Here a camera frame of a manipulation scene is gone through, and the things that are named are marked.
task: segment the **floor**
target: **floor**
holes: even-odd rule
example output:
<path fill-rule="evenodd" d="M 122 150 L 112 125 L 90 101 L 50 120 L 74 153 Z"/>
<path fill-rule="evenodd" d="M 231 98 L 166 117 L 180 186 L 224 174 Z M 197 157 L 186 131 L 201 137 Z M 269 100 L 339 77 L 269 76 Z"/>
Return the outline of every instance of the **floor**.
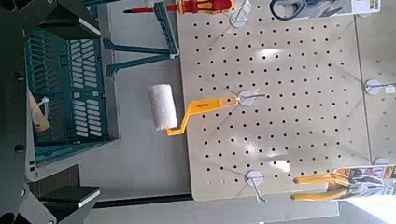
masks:
<path fill-rule="evenodd" d="M 121 13 L 125 8 L 144 7 L 143 2 L 120 1 L 107 6 L 111 39 L 115 44 L 166 48 L 153 14 Z M 173 13 L 170 17 L 176 24 L 176 15 Z M 146 56 L 114 55 L 118 63 Z M 115 79 L 120 141 L 96 150 L 80 165 L 81 184 L 101 187 L 101 200 L 191 192 L 185 136 L 170 138 L 163 132 L 155 132 L 149 113 L 149 87 L 168 83 L 173 87 L 177 113 L 183 114 L 178 59 L 120 70 Z"/>

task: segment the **white roller cover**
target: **white roller cover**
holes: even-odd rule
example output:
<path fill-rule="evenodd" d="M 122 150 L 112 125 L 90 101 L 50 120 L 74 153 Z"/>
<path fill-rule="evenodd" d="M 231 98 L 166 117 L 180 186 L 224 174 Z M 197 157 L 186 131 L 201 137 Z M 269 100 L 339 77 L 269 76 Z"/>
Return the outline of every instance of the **white roller cover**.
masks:
<path fill-rule="evenodd" d="M 155 130 L 176 128 L 177 117 L 171 86 L 168 84 L 152 86 L 148 89 L 148 95 Z"/>

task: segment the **metal rod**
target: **metal rod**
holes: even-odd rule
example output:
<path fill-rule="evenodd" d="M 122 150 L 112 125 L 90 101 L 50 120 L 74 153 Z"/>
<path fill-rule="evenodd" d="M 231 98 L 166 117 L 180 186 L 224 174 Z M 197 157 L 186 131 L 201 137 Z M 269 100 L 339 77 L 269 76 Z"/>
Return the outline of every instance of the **metal rod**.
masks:
<path fill-rule="evenodd" d="M 240 98 L 249 99 L 249 98 L 256 98 L 256 97 L 265 97 L 265 94 L 256 94 L 251 96 L 239 96 Z"/>
<path fill-rule="evenodd" d="M 236 18 L 235 18 L 236 21 L 238 21 L 239 16 L 240 16 L 240 14 L 241 14 L 241 12 L 242 12 L 242 9 L 244 8 L 244 5 L 245 5 L 246 2 L 247 2 L 247 0 L 244 0 L 244 2 L 243 2 L 242 5 L 241 5 L 241 8 L 240 8 L 239 11 L 238 11 L 238 14 L 236 14 Z"/>
<path fill-rule="evenodd" d="M 260 191 L 259 191 L 259 189 L 257 188 L 256 183 L 254 182 L 254 179 L 257 179 L 257 178 L 263 179 L 264 176 L 261 176 L 261 177 L 251 177 L 251 178 L 250 178 L 250 179 L 252 179 L 251 182 L 253 183 L 253 187 L 254 187 L 254 189 L 256 190 L 257 203 L 260 203 L 260 201 L 263 201 L 263 202 L 266 203 L 267 200 L 264 199 L 264 198 L 260 195 Z"/>
<path fill-rule="evenodd" d="M 366 87 L 371 87 L 371 88 L 382 88 L 388 86 L 396 86 L 396 83 L 381 84 L 381 85 L 366 85 Z"/>

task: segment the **yellow handle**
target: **yellow handle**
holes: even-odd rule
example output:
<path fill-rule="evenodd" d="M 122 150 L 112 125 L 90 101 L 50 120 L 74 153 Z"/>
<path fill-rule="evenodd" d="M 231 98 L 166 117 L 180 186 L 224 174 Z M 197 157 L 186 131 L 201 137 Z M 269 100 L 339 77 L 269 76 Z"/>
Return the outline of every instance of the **yellow handle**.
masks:
<path fill-rule="evenodd" d="M 332 189 L 323 193 L 292 194 L 291 199 L 295 202 L 327 202 L 333 199 L 338 199 L 346 194 L 347 188 L 344 186 L 340 186 L 336 189 Z"/>
<path fill-rule="evenodd" d="M 295 177 L 293 179 L 295 184 L 323 184 L 323 183 L 330 183 L 335 182 L 342 186 L 348 186 L 349 180 L 340 175 L 311 175 L 305 177 Z"/>
<path fill-rule="evenodd" d="M 181 122 L 180 129 L 171 130 L 166 129 L 166 133 L 169 136 L 182 134 L 186 131 L 187 122 L 189 121 L 190 115 L 202 114 L 213 110 L 222 109 L 232 105 L 237 105 L 238 99 L 236 97 L 218 98 L 212 100 L 192 101 L 187 108 L 187 112 L 184 115 L 183 121 Z"/>

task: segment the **paint roller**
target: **paint roller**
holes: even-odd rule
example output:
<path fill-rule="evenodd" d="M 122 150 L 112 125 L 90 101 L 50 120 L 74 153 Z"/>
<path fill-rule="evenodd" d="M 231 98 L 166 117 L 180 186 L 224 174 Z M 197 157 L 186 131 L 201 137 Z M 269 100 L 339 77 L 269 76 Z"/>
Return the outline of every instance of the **paint roller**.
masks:
<path fill-rule="evenodd" d="M 169 136 L 183 134 L 191 115 L 202 114 L 238 105 L 239 101 L 239 98 L 236 96 L 191 101 L 187 107 L 187 111 L 184 115 L 183 121 L 181 122 L 180 128 L 172 130 L 177 127 L 177 115 L 171 86 L 168 84 L 152 86 L 148 89 L 148 96 L 151 104 L 151 113 L 155 129 L 157 131 L 165 130 Z"/>

